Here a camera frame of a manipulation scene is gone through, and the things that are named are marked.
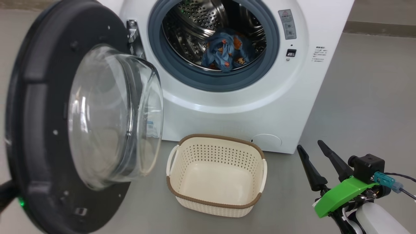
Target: door hinge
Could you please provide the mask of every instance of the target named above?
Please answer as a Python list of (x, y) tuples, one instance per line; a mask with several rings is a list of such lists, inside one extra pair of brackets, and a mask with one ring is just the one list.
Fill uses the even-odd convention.
[(127, 30), (129, 31), (130, 53), (141, 59), (146, 59), (143, 44), (141, 43), (139, 26), (135, 20), (127, 20)]

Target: warning label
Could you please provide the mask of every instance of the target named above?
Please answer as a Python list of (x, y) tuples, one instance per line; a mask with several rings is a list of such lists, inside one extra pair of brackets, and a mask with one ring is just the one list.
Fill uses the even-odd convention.
[(327, 56), (328, 50), (325, 46), (316, 46), (312, 55), (312, 62), (323, 62)]
[(282, 20), (286, 40), (296, 39), (296, 28), (295, 22), (293, 21), (292, 11), (289, 9), (279, 10), (279, 16)]

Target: screw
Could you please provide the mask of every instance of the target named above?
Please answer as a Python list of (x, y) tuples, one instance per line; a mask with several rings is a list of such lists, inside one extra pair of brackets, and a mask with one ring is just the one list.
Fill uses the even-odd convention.
[(79, 44), (77, 41), (71, 42), (69, 46), (71, 47), (72, 51), (77, 51), (79, 49)]

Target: brown basket rim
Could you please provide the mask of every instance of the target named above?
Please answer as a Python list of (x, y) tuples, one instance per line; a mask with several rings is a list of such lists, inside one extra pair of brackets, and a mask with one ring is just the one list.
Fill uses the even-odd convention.
[[(228, 140), (228, 141), (238, 142), (238, 143), (242, 143), (242, 144), (247, 144), (249, 146), (254, 147), (260, 153), (261, 158), (265, 159), (263, 151), (257, 145), (255, 145), (252, 142), (248, 142), (248, 141), (245, 141), (245, 140), (232, 138), (232, 137), (224, 137), (224, 136), (217, 136), (217, 135), (210, 135), (210, 134), (192, 134), (192, 135), (184, 137), (178, 143), (178, 145), (181, 146), (182, 143), (184, 143), (186, 140), (188, 140), (190, 138), (194, 138), (194, 137), (214, 138), (214, 139)], [(203, 201), (203, 200), (200, 200), (200, 199), (196, 199), (196, 198), (192, 198), (192, 197), (182, 195), (182, 194), (176, 192), (173, 189), (173, 187), (171, 185), (171, 179), (170, 179), (169, 176), (166, 176), (166, 183), (168, 184), (169, 190), (175, 196), (180, 197), (180, 198), (185, 199), (185, 200), (188, 200), (188, 201), (191, 201), (191, 202), (196, 202), (196, 203), (200, 203), (200, 204), (208, 205), (208, 206), (213, 206), (213, 207), (221, 207), (221, 208), (229, 208), (229, 209), (246, 209), (246, 208), (254, 206), (258, 202), (258, 200), (260, 199), (260, 197), (262, 195), (262, 193), (259, 192), (254, 200), (252, 200), (250, 203), (245, 204), (245, 205), (229, 205), (229, 204), (222, 204), (222, 203), (216, 203), (216, 202), (207, 202), (207, 201)]]

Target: gray wall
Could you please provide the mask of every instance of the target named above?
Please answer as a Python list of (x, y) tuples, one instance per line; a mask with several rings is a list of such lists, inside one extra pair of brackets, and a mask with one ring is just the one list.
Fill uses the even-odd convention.
[(349, 20), (416, 25), (416, 0), (355, 0)]

